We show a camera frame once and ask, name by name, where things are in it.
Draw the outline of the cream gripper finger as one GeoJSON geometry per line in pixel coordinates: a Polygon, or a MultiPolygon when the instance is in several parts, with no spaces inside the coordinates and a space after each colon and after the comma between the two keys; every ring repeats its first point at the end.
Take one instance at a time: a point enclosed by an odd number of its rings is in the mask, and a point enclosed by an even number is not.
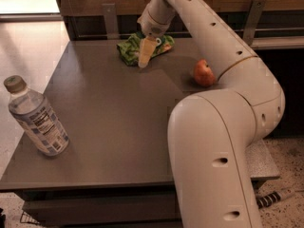
{"type": "Polygon", "coordinates": [[[157,46],[157,40],[154,37],[145,37],[140,42],[140,52],[138,66],[145,68],[157,46]]]}

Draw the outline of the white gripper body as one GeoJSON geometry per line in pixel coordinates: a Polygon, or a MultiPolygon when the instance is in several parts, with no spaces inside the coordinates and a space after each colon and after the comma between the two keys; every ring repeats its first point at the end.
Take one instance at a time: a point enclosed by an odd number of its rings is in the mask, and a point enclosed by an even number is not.
{"type": "Polygon", "coordinates": [[[173,11],[169,8],[153,6],[149,3],[138,19],[142,33],[150,37],[162,37],[170,27],[173,11]]]}

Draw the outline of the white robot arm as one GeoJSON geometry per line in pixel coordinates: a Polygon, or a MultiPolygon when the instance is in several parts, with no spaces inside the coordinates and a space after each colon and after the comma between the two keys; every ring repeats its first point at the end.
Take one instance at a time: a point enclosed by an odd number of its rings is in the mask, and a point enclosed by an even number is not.
{"type": "Polygon", "coordinates": [[[183,228],[262,228],[245,149],[271,133],[284,92],[255,52],[203,0],[151,0],[140,18],[147,40],[178,15],[207,60],[215,89],[173,109],[168,149],[183,228]]]}

